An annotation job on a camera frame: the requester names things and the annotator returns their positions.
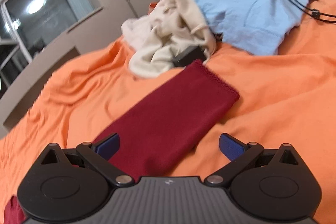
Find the dark red sweater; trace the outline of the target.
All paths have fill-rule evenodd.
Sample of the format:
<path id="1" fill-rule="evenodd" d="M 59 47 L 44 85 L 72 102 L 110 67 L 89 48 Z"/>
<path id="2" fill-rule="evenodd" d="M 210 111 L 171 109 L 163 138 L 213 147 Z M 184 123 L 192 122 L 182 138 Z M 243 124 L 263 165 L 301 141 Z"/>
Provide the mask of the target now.
<path id="1" fill-rule="evenodd" d="M 5 223 L 25 216 L 17 188 L 49 143 L 73 148 L 117 134 L 111 163 L 134 178 L 170 172 L 224 117 L 239 93 L 200 62 L 161 78 L 126 83 L 111 73 L 55 72 L 32 108 L 1 141 Z"/>

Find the orange bed sheet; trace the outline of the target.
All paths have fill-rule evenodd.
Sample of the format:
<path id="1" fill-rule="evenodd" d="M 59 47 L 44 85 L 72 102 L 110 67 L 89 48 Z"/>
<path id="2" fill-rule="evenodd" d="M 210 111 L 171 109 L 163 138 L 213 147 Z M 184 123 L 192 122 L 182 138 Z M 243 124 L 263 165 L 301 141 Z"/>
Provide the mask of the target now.
<path id="1" fill-rule="evenodd" d="M 19 222 L 14 196 L 46 145 L 73 148 L 96 139 L 179 73 L 138 79 L 127 68 L 132 55 L 120 38 L 52 74 L 32 108 L 1 140 L 1 223 Z M 207 66 L 240 98 L 181 160 L 155 159 L 155 174 L 208 176 L 228 163 L 218 149 L 224 132 L 267 148 L 290 143 L 322 188 L 315 218 L 335 223 L 335 25 L 304 16 L 278 55 L 252 56 L 220 43 Z"/>

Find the dark grey box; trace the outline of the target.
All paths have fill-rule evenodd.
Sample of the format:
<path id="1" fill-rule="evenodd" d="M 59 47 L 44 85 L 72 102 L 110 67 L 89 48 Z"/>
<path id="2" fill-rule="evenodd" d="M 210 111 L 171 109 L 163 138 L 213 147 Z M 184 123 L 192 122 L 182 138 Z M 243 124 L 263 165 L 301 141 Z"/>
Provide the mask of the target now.
<path id="1" fill-rule="evenodd" d="M 206 56 L 200 46 L 187 47 L 183 52 L 176 55 L 171 62 L 174 67 L 186 67 L 195 60 L 206 61 Z"/>

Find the light blue garment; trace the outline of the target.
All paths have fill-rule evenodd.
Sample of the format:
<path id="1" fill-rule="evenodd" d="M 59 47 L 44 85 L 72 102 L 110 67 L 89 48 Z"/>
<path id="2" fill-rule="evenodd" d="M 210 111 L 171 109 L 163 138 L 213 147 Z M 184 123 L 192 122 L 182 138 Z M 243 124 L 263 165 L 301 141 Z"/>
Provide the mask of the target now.
<path id="1" fill-rule="evenodd" d="M 286 34 L 301 24 L 310 0 L 194 0 L 214 34 L 253 55 L 276 55 Z"/>

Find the cream white garment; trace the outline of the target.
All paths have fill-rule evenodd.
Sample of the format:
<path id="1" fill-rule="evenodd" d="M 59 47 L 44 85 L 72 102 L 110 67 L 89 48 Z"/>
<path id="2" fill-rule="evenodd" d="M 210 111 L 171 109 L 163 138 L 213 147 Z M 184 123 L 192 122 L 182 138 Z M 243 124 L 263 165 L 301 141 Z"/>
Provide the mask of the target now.
<path id="1" fill-rule="evenodd" d="M 135 50 L 129 70 L 146 79 L 173 68 L 173 58 L 189 46 L 199 46 L 206 60 L 217 47 L 194 0 L 160 0 L 150 14 L 123 22 L 121 30 Z"/>

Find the window with white frame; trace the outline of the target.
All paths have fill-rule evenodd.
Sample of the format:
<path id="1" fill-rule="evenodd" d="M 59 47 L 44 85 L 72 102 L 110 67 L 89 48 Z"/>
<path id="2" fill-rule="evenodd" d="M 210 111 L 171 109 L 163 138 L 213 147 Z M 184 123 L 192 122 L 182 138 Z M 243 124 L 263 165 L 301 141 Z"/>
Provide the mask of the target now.
<path id="1" fill-rule="evenodd" d="M 1 1 L 1 90 L 76 22 L 68 0 Z"/>

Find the grey wall cabinet unit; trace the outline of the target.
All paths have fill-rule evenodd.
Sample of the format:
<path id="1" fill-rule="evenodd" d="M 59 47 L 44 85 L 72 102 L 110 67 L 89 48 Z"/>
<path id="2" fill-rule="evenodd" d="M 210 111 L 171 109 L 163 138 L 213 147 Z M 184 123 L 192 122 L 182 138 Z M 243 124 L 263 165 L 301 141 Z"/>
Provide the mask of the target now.
<path id="1" fill-rule="evenodd" d="M 33 105 L 52 72 L 78 55 L 106 47 L 121 35 L 122 23 L 147 12 L 150 0 L 88 0 L 95 6 L 52 40 L 23 69 L 1 98 L 1 137 L 20 121 Z"/>

